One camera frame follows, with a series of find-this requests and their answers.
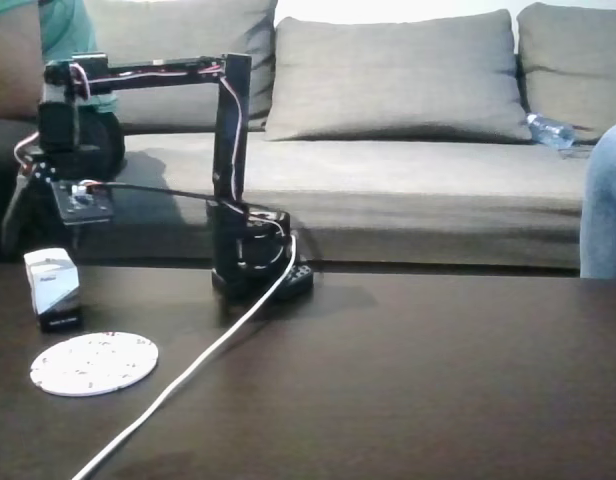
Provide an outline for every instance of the black cable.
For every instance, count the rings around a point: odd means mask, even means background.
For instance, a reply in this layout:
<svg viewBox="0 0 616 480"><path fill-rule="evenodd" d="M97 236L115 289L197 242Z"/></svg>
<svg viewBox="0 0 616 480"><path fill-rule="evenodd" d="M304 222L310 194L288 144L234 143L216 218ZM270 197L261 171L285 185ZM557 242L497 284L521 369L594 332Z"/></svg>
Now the black cable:
<svg viewBox="0 0 616 480"><path fill-rule="evenodd" d="M248 208L262 209L262 210L267 210L273 213L283 213L281 210L271 209L265 205L258 205L255 203L248 203L248 202L230 202L222 198L217 198L214 195L208 195L204 193L186 192L184 190L174 190L171 188L148 187L145 185L135 185L132 183L123 183L123 182L93 182L92 184L86 185L86 186L89 186L89 187L101 186L101 187L115 188L119 190L138 190L142 192L163 193L165 195L172 195L175 197L193 198L195 200L205 200L207 202L221 203L223 205L237 207L237 208L243 205Z"/></svg>

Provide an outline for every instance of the small box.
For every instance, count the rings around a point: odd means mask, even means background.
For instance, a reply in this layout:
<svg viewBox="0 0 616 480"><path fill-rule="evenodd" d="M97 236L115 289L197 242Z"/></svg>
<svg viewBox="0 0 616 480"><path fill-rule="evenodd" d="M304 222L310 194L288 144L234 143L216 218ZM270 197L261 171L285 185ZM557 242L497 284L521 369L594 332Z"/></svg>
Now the small box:
<svg viewBox="0 0 616 480"><path fill-rule="evenodd" d="M42 332L83 325L77 267L63 248L24 255L32 307Z"/></svg>

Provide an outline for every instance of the table surface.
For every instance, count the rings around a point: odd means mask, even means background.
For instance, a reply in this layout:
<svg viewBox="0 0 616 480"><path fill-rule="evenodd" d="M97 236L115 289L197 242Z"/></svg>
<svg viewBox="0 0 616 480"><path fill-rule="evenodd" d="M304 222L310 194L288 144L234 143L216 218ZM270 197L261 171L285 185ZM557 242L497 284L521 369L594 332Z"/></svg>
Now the table surface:
<svg viewBox="0 0 616 480"><path fill-rule="evenodd" d="M82 268L90 331L155 341L114 394L36 389L42 335L0 266L0 480L68 479L224 330L207 271ZM202 367L96 479L616 479L616 284L326 274Z"/></svg>

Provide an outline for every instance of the gray sofa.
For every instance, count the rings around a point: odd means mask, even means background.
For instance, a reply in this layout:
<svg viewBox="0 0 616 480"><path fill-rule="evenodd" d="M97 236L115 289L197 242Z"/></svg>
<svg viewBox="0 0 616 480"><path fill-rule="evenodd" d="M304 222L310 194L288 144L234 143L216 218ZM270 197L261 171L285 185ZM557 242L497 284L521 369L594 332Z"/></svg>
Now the gray sofa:
<svg viewBox="0 0 616 480"><path fill-rule="evenodd" d="M590 145L616 123L616 61L602 52L616 53L616 12L529 7L518 67L506 11L275 31L274 0L87 3L112 61L253 56L245 199L289 211L319 247L309 257L578 267ZM588 146L533 145L529 110L575 125ZM120 180L211 192L215 111L215 87L121 92ZM116 202L84 259L209 257L202 203L129 191Z"/></svg>

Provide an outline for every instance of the white coaster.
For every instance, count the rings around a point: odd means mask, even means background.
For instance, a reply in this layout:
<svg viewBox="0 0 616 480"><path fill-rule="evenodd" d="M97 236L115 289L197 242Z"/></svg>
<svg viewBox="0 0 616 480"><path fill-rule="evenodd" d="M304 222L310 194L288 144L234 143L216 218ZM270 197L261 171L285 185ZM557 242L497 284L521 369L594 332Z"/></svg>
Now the white coaster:
<svg viewBox="0 0 616 480"><path fill-rule="evenodd" d="M128 387L157 365L150 340L133 333L91 333L58 343L39 355L30 378L43 391L87 397Z"/></svg>

